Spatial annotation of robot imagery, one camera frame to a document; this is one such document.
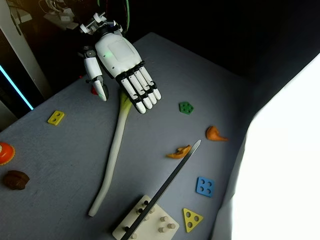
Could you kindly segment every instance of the brown object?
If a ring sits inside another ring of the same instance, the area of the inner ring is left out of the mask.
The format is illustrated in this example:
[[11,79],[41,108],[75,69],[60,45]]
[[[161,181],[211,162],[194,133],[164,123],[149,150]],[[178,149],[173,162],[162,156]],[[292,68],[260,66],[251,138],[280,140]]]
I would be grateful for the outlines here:
[[190,151],[191,146],[185,146],[185,147],[179,147],[177,149],[177,152],[175,153],[171,153],[171,154],[167,154],[166,156],[168,158],[172,158],[172,159],[182,159],[183,157],[185,157],[187,155],[187,153]]
[[8,188],[12,190],[22,190],[25,189],[27,182],[30,178],[22,171],[8,171],[8,173],[3,177],[3,183]]
[[227,142],[229,139],[219,135],[219,130],[215,126],[210,126],[205,133],[207,139],[211,141]]

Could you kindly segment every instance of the yellow square block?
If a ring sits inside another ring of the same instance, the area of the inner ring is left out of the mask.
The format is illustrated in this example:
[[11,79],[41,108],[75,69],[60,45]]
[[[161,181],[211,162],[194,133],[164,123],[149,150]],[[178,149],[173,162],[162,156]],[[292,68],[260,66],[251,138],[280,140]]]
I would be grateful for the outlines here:
[[49,124],[57,126],[61,120],[64,118],[65,113],[63,111],[55,111],[51,117],[48,119]]

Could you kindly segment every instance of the blue light strip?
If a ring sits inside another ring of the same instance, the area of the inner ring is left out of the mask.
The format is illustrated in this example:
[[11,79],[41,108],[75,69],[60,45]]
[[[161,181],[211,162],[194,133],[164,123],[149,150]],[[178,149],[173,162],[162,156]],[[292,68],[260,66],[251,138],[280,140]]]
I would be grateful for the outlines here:
[[6,73],[6,71],[3,69],[3,67],[0,65],[0,71],[3,73],[5,78],[9,81],[9,83],[12,85],[12,87],[16,90],[16,92],[20,95],[20,97],[23,99],[23,101],[28,105],[28,107],[33,110],[34,108],[31,106],[31,104],[28,102],[28,100],[25,98],[25,96],[21,93],[19,88],[15,85],[15,83],[11,80],[9,75]]

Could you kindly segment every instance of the white robotic hand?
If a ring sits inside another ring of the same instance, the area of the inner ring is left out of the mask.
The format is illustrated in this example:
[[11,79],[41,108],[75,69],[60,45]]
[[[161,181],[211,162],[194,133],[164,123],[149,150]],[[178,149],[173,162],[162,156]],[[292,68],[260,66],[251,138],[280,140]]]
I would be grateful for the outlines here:
[[99,40],[95,51],[86,51],[84,65],[93,82],[93,86],[103,101],[106,101],[108,91],[104,88],[102,72],[96,55],[106,70],[116,79],[128,95],[135,108],[144,114],[161,99],[156,83],[144,67],[135,47],[121,34],[121,27],[115,21],[107,21],[102,15],[93,16],[94,29],[90,23],[87,27],[81,25],[84,33],[95,32]]

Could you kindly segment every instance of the table surface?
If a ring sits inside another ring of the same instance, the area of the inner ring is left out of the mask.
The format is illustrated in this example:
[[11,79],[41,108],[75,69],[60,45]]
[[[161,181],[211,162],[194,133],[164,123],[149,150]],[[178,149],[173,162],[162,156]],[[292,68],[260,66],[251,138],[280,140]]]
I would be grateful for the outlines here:
[[[112,240],[112,231],[143,196],[153,195],[178,165],[166,158],[176,148],[202,139],[158,204],[179,224],[174,240],[205,240],[211,235],[243,135],[237,117],[244,80],[226,69],[149,33],[135,44],[162,99],[146,114],[131,109],[112,183],[95,217],[88,210],[99,191],[113,140],[119,86],[104,74],[110,98],[90,93],[79,79],[0,133],[13,145],[14,159],[0,167],[25,172],[24,190],[0,184],[2,240]],[[191,115],[179,112],[188,101]],[[47,123],[55,111],[65,112],[58,126]],[[205,137],[215,125],[229,142]],[[212,198],[195,192],[199,176],[215,181]],[[204,217],[190,233],[183,208]]]

